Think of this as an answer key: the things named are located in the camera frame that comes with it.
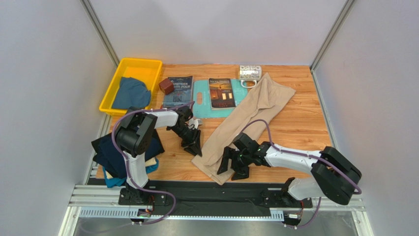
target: book cover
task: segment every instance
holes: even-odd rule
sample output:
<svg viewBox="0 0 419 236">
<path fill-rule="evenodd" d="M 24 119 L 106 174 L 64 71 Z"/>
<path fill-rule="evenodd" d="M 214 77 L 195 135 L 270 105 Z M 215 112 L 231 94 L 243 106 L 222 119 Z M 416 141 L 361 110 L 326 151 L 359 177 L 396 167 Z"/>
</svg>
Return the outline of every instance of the book cover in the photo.
<svg viewBox="0 0 419 236">
<path fill-rule="evenodd" d="M 180 106 L 192 101 L 193 77 L 169 77 L 175 90 L 163 98 L 163 108 Z"/>
<path fill-rule="evenodd" d="M 231 79 L 208 79 L 211 109 L 222 110 L 236 107 Z"/>
</svg>

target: wooden table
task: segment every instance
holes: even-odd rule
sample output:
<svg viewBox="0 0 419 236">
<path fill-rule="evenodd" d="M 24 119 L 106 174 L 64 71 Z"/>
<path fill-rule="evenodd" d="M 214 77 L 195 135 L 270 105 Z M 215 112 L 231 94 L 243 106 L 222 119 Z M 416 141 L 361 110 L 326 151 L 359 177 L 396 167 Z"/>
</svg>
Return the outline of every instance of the wooden table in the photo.
<svg viewBox="0 0 419 236">
<path fill-rule="evenodd" d="M 194 81 L 208 78 L 236 78 L 238 69 L 238 65 L 164 64 L 162 78 L 190 75 L 193 75 Z M 285 108 L 269 124 L 274 143 L 303 150 L 320 150 L 325 146 L 330 146 L 329 134 L 309 67 L 263 65 L 262 71 L 268 72 L 271 78 L 279 84 L 297 91 Z M 160 108 L 163 96 L 163 92 L 159 91 L 157 96 L 151 99 L 152 107 Z M 113 117 L 111 130 L 119 118 Z M 203 125 L 199 126 L 202 131 L 202 145 L 223 120 L 224 118 L 203 119 Z M 180 147 L 181 139 L 173 131 L 166 131 L 165 128 L 157 130 L 166 151 L 157 156 L 160 164 L 155 172 L 149 174 L 150 179 L 212 181 L 190 162 L 193 156 Z M 268 141 L 266 130 L 258 140 L 259 143 L 262 141 Z M 290 177 L 307 176 L 307 174 L 286 168 L 252 165 L 250 178 L 238 181 L 285 182 Z M 101 167 L 97 171 L 96 178 L 104 178 Z"/>
</svg>

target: beige towel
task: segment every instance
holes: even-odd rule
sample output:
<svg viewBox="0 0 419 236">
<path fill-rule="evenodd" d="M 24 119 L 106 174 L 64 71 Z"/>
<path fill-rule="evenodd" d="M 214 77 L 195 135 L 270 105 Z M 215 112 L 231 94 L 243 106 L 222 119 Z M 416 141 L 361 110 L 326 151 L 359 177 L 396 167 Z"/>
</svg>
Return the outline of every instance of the beige towel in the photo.
<svg viewBox="0 0 419 236">
<path fill-rule="evenodd" d="M 264 119 L 268 123 L 285 107 L 296 91 L 273 81 L 266 73 L 252 88 L 246 98 L 219 125 L 202 147 L 202 157 L 195 156 L 192 163 L 218 184 L 224 184 L 234 173 L 232 169 L 217 175 L 225 146 L 251 121 Z M 266 129 L 263 122 L 256 122 L 244 131 L 258 140 Z"/>
</svg>

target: red wooden block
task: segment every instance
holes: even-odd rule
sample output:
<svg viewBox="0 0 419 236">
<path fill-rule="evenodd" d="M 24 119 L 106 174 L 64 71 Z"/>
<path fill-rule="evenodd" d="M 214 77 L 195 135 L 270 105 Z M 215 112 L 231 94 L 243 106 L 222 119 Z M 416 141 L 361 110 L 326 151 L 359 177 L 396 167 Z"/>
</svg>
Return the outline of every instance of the red wooden block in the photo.
<svg viewBox="0 0 419 236">
<path fill-rule="evenodd" d="M 175 90 L 175 86 L 169 79 L 164 79 L 162 82 L 158 84 L 158 86 L 165 95 L 168 95 Z"/>
</svg>

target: yellow bin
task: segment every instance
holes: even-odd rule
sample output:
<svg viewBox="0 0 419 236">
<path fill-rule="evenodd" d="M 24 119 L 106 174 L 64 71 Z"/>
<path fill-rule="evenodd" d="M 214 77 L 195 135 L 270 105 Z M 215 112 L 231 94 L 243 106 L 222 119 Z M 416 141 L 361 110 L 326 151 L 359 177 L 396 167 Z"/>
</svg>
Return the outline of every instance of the yellow bin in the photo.
<svg viewBox="0 0 419 236">
<path fill-rule="evenodd" d="M 123 58 L 118 65 L 105 97 L 103 97 L 100 103 L 99 110 L 111 116 L 125 115 L 126 110 L 112 109 L 122 77 L 132 77 L 144 82 L 147 89 L 151 91 L 151 97 L 156 97 L 155 94 L 158 92 L 158 79 L 160 78 L 162 65 L 163 62 L 160 60 Z"/>
</svg>

